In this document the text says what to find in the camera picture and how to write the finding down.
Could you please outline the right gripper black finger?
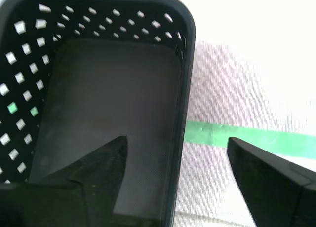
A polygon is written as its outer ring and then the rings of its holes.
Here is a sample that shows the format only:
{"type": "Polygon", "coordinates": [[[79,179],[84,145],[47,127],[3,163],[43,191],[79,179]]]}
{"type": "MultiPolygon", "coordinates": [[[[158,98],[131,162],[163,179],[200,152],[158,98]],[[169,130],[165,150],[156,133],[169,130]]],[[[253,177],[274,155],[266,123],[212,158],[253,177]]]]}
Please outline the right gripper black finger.
{"type": "Polygon", "coordinates": [[[128,142],[118,136],[35,183],[0,186],[2,227],[107,227],[124,178],[128,142]]]}
{"type": "Polygon", "coordinates": [[[314,227],[316,174],[239,138],[229,138],[227,156],[258,227],[314,227]]]}

